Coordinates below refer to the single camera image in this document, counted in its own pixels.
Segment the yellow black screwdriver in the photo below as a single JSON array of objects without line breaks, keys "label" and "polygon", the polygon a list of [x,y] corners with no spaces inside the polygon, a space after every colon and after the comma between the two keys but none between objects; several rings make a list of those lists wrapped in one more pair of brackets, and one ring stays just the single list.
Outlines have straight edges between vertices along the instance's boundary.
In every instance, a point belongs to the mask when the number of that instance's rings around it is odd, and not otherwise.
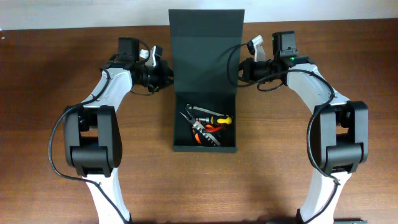
[{"label": "yellow black screwdriver", "polygon": [[208,124],[216,124],[216,125],[229,125],[233,123],[233,119],[230,116],[220,116],[220,115],[213,115],[205,118],[198,118],[199,121],[206,122]]}]

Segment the small red cutting pliers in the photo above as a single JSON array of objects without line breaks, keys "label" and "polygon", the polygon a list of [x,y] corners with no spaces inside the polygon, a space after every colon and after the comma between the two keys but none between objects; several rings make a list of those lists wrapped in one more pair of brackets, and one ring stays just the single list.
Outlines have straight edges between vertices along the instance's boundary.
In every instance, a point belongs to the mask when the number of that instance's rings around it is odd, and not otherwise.
[{"label": "small red cutting pliers", "polygon": [[214,126],[214,125],[211,125],[211,124],[206,124],[205,125],[205,132],[206,133],[215,133],[217,131],[224,130],[224,129],[225,129],[224,126]]}]

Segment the black box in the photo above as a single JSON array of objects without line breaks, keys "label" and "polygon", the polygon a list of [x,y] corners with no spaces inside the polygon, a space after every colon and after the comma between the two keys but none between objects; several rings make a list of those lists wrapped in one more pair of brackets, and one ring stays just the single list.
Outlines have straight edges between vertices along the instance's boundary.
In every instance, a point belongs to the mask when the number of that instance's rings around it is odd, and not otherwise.
[{"label": "black box", "polygon": [[196,141],[186,117],[204,117],[187,105],[236,116],[237,46],[243,35],[244,10],[171,9],[169,23],[175,90],[173,150],[235,153],[234,123],[214,134],[220,145],[212,146],[206,139]]}]

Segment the orange screwdriver bit holder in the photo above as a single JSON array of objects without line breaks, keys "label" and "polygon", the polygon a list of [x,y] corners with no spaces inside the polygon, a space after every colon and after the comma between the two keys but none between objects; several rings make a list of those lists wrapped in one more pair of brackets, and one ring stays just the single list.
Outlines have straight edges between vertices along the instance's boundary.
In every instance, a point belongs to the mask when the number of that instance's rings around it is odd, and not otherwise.
[{"label": "orange screwdriver bit holder", "polygon": [[194,140],[199,144],[204,146],[221,146],[220,141],[217,139],[219,136],[219,131],[215,133],[206,133],[205,132],[205,125],[203,125],[200,121],[195,121],[192,124],[192,133]]}]

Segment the silver double ring wrench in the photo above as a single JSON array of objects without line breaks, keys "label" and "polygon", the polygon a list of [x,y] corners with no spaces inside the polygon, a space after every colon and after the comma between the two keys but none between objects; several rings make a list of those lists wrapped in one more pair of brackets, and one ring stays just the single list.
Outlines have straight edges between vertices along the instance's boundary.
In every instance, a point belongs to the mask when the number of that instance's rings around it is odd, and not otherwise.
[{"label": "silver double ring wrench", "polygon": [[198,107],[198,106],[192,106],[191,104],[186,104],[185,108],[188,109],[188,110],[201,111],[201,112],[212,114],[212,115],[215,115],[215,116],[223,116],[223,114],[221,114],[221,113],[217,113],[215,111],[211,111],[211,110],[208,110],[208,109],[205,109],[205,108],[201,108],[201,107]]}]

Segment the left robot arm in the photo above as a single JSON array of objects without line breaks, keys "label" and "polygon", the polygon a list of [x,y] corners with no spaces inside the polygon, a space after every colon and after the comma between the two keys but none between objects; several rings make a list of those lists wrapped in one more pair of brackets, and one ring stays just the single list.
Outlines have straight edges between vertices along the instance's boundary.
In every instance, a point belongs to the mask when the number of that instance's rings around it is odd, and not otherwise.
[{"label": "left robot arm", "polygon": [[135,85],[148,95],[173,84],[173,73],[162,60],[162,48],[140,46],[132,37],[118,40],[118,52],[100,68],[101,79],[90,95],[65,108],[63,134],[67,164],[76,170],[93,198],[100,223],[131,223],[119,183],[123,145],[117,110]]}]

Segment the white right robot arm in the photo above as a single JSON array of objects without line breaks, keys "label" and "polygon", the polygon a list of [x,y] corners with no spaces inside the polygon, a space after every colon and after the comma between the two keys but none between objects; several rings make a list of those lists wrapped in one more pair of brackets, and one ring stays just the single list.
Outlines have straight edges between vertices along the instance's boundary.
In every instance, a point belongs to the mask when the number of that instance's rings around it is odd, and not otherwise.
[{"label": "white right robot arm", "polygon": [[239,86],[280,80],[312,114],[306,142],[313,174],[293,223],[335,223],[334,212],[343,187],[368,158],[368,106],[335,90],[315,62],[299,54],[294,31],[273,33],[272,59],[266,59],[262,43],[261,35],[245,43],[251,57],[239,65]]}]

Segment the orange black long-nose pliers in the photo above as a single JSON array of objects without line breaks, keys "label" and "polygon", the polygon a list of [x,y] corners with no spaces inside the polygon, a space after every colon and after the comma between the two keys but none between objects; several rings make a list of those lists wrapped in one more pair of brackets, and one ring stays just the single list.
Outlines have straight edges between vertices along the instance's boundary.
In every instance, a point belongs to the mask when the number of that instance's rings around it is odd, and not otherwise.
[{"label": "orange black long-nose pliers", "polygon": [[190,113],[187,115],[183,112],[180,114],[190,123],[194,140],[201,146],[220,146],[221,143],[213,132],[216,131],[214,127],[209,125],[205,126],[199,119],[194,118]]}]

